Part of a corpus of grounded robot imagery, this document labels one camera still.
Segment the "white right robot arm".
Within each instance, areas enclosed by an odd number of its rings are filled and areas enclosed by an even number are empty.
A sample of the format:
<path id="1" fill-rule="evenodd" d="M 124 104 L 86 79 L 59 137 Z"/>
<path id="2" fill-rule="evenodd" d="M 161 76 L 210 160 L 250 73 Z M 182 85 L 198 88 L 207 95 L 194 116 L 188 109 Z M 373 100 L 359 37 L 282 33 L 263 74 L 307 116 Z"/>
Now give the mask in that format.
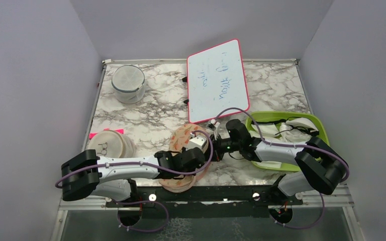
<path id="1" fill-rule="evenodd" d="M 307 142 L 282 143 L 263 137 L 253 137 L 238 119 L 226 123 L 229 137 L 212 135 L 213 159 L 219 161 L 225 153 L 238 152 L 253 162 L 276 161 L 299 167 L 299 171 L 280 176 L 267 193 L 267 199 L 283 204 L 300 192 L 316 190 L 330 195 L 349 176 L 346 162 L 322 139 Z"/>

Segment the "floral mesh laundry bag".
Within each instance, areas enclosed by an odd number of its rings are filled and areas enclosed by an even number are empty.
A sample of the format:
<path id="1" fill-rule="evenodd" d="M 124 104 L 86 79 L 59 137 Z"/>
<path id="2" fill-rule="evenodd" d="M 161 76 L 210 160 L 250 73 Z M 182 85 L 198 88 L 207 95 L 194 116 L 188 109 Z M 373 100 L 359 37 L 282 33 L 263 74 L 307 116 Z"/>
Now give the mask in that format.
<path id="1" fill-rule="evenodd" d="M 174 151 L 174 157 L 179 153 L 181 153 L 181 157 L 188 157 L 185 152 L 192 131 L 206 132 L 204 128 L 196 124 L 184 124 L 174 131 L 169 141 L 169 150 Z M 192 188 L 201 180 L 206 175 L 208 168 L 209 165 L 198 174 L 179 175 L 173 179 L 159 179 L 158 181 L 164 189 L 172 193 L 182 193 Z"/>

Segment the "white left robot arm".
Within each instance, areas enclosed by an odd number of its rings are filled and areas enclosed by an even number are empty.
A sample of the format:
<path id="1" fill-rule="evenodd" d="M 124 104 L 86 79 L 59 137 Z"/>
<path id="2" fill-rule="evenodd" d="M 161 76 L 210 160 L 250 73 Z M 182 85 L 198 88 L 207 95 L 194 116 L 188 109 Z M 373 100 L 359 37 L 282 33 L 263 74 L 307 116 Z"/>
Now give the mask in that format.
<path id="1" fill-rule="evenodd" d="M 212 157 L 193 148 L 183 152 L 159 151 L 139 158 L 100 157 L 88 149 L 61 165 L 61 178 L 55 187 L 62 190 L 64 201 L 86 198 L 98 186 L 115 180 L 173 179 L 202 171 Z"/>

